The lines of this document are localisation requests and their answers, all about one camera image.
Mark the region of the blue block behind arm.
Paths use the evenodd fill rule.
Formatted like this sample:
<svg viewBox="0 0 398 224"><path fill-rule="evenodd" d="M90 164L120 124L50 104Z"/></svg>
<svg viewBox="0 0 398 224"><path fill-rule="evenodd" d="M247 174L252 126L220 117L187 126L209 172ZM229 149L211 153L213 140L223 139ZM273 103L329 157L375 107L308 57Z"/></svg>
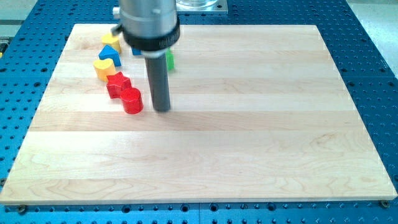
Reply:
<svg viewBox="0 0 398 224"><path fill-rule="evenodd" d="M135 56L137 56L137 55L142 55L141 50L136 49L136 48L134 48L134 47L131 47L131 51L132 51L132 54L135 55Z"/></svg>

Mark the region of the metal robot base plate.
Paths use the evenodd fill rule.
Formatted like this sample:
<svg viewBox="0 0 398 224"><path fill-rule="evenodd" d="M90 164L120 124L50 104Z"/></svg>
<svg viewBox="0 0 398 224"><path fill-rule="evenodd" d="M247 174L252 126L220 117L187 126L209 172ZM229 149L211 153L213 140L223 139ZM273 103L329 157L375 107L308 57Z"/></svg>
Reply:
<svg viewBox="0 0 398 224"><path fill-rule="evenodd" d="M226 14L227 0L120 0L114 17L176 17L184 14Z"/></svg>

